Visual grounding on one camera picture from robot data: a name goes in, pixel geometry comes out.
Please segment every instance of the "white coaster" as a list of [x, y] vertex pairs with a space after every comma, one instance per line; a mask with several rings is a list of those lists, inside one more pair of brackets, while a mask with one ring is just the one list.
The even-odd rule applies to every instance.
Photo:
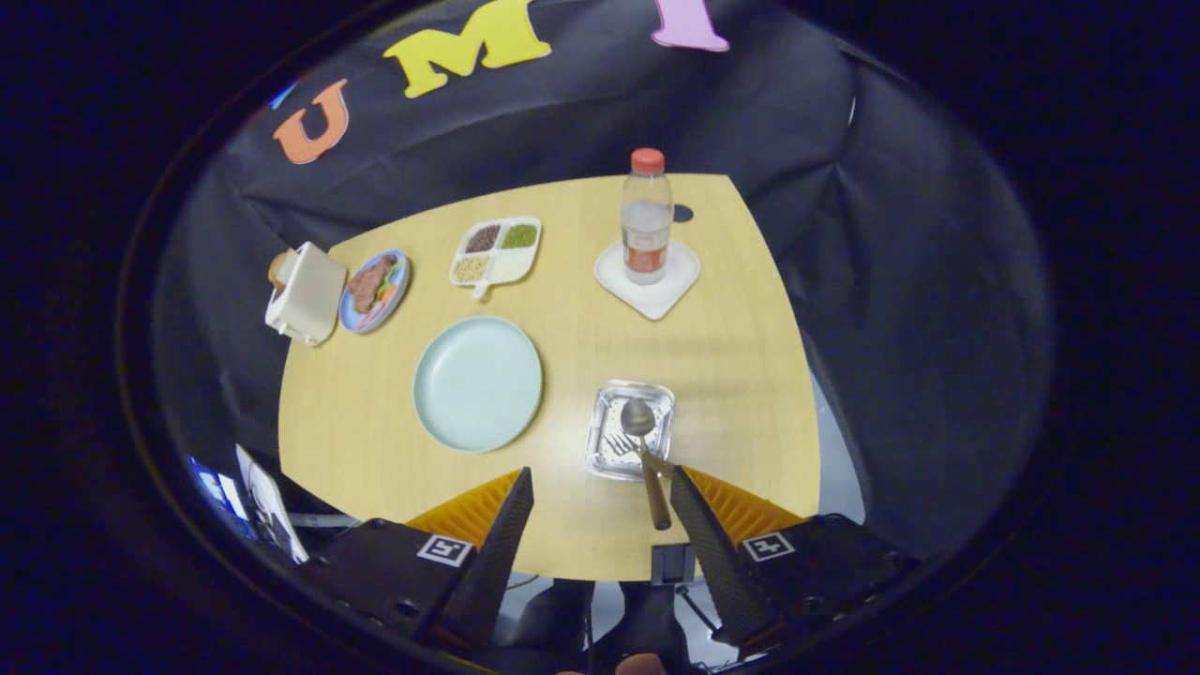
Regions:
[[640, 286], [625, 276], [625, 256], [618, 241], [596, 258], [595, 274], [600, 286], [625, 300], [646, 318], [658, 321], [666, 316], [700, 277], [700, 258], [695, 251], [672, 239], [667, 244], [666, 273], [662, 279]]

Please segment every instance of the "white toaster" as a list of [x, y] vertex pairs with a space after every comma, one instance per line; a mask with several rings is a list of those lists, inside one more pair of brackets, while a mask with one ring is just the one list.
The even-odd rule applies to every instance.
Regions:
[[329, 339], [337, 324], [346, 268], [312, 241], [305, 241], [287, 252], [276, 279], [284, 286], [271, 291], [266, 325], [308, 347]]

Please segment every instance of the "bottle cap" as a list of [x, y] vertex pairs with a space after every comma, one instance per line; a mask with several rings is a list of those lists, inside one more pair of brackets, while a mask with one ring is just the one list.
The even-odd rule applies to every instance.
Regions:
[[638, 148], [634, 150], [630, 163], [637, 173], [662, 173], [666, 159], [654, 148]]

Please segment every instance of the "round plate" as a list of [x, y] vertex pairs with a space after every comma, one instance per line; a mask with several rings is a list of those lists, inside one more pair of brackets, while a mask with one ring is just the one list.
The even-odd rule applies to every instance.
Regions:
[[443, 446], [486, 453], [524, 431], [541, 401], [541, 359], [529, 336], [494, 316], [464, 318], [416, 364], [413, 404]]
[[397, 249], [390, 251], [383, 251], [378, 256], [371, 258], [359, 271], [376, 264], [379, 258], [391, 253], [396, 256], [396, 264], [391, 267], [391, 274], [388, 275], [388, 283], [396, 287], [396, 291], [391, 293], [386, 303], [376, 303], [371, 306], [371, 311], [366, 313], [359, 313], [354, 311], [354, 295], [350, 295], [349, 288], [342, 288], [342, 300], [337, 304], [337, 317], [342, 319], [342, 327], [350, 333], [366, 333], [373, 330], [378, 327], [385, 318], [391, 315], [391, 311], [396, 309], [400, 304], [400, 299], [404, 297], [404, 291], [408, 289], [408, 258], [404, 253], [400, 252]]

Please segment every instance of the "person's hand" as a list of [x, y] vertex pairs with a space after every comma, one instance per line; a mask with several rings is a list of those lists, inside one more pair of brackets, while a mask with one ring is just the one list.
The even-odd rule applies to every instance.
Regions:
[[[558, 675], [583, 675], [582, 673], [566, 671]], [[655, 653], [635, 653], [620, 662], [614, 675], [667, 675], [662, 669], [662, 662]]]

